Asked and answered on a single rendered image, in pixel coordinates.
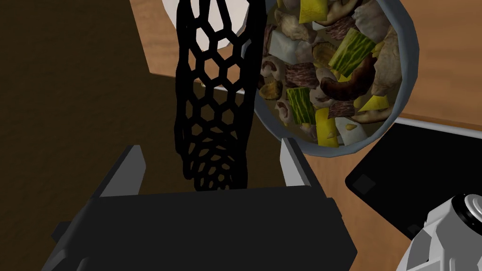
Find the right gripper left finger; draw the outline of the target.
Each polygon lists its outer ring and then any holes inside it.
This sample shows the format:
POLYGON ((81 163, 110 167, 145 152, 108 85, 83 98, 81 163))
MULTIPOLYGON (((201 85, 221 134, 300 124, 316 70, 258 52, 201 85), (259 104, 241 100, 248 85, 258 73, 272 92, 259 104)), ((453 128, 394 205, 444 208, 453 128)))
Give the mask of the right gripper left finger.
POLYGON ((146 163, 140 145, 128 145, 91 198, 137 195, 146 163))

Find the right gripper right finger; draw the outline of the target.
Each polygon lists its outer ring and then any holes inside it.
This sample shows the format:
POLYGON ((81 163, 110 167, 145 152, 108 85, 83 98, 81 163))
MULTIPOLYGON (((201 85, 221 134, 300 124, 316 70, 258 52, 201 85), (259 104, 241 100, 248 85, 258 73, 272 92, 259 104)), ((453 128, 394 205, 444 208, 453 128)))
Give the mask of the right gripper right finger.
POLYGON ((286 186, 310 186, 326 194, 294 138, 282 138, 280 164, 286 186))

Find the black honeycomb mesh holder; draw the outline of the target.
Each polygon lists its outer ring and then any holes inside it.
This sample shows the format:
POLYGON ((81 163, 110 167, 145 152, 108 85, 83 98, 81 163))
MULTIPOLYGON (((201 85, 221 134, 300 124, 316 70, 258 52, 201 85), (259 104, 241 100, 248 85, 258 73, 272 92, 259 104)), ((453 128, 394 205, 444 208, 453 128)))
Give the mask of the black honeycomb mesh holder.
POLYGON ((200 0, 199 16, 190 0, 179 0, 176 13, 175 147, 197 191, 248 186, 246 149, 267 21, 265 0, 246 0, 246 27, 236 34, 227 0, 216 1, 218 31, 208 21, 210 0, 200 0))

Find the black flat book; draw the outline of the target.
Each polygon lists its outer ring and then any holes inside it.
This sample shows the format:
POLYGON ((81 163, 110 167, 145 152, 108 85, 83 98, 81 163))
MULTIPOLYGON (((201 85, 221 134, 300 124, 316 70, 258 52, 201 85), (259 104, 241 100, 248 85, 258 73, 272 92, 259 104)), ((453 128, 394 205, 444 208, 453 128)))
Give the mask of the black flat book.
POLYGON ((482 196, 482 139, 395 123, 345 184, 413 239, 427 214, 446 200, 482 196))

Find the grey bowl of mixed food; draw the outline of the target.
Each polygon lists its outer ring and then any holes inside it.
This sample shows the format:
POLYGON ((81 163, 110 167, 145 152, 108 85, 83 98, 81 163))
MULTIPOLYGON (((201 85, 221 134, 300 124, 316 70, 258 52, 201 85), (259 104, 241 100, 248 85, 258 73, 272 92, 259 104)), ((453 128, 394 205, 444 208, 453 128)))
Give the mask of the grey bowl of mixed food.
POLYGON ((418 40, 401 0, 271 0, 255 111, 303 153, 353 154, 408 102, 418 40))

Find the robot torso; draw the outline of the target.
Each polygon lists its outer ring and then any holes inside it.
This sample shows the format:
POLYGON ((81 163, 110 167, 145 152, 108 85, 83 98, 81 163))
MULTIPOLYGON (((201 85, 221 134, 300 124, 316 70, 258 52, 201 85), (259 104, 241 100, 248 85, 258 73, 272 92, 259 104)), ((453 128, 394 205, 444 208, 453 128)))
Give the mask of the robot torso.
POLYGON ((482 271, 482 196, 459 194, 429 212, 396 271, 482 271))

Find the white plate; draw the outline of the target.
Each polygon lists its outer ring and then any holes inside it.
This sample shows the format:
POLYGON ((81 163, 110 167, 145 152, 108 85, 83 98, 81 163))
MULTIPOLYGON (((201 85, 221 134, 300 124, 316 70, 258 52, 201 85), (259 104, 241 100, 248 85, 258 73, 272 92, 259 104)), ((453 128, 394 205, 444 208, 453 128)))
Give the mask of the white plate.
MULTIPOLYGON (((173 25, 177 23, 177 6, 180 0, 162 0, 164 9, 172 21, 173 25)), ((190 0, 193 16, 197 18, 200 15, 200 0, 190 0)), ((238 36, 244 30, 249 3, 247 0, 226 0, 226 6, 231 21, 231 30, 238 36)), ((224 23, 217 0, 209 0, 208 22, 214 31, 222 30, 224 23)), ((209 48, 209 38, 202 30, 196 31, 196 41, 201 51, 206 51, 209 48)))

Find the brown wooden table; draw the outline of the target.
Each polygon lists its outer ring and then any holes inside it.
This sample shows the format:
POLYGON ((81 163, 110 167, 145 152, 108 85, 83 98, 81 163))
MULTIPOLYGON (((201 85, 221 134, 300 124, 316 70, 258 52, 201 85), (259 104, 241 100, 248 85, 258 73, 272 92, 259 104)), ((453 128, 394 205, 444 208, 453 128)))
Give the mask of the brown wooden table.
MULTIPOLYGON (((175 76, 177 34, 161 0, 130 0, 149 72, 175 76)), ((482 0, 401 0, 419 43, 418 79, 405 119, 482 131, 482 0)), ((395 271, 409 239, 345 186, 346 176, 373 148, 355 154, 307 156, 334 198, 358 254, 350 271, 395 271)))

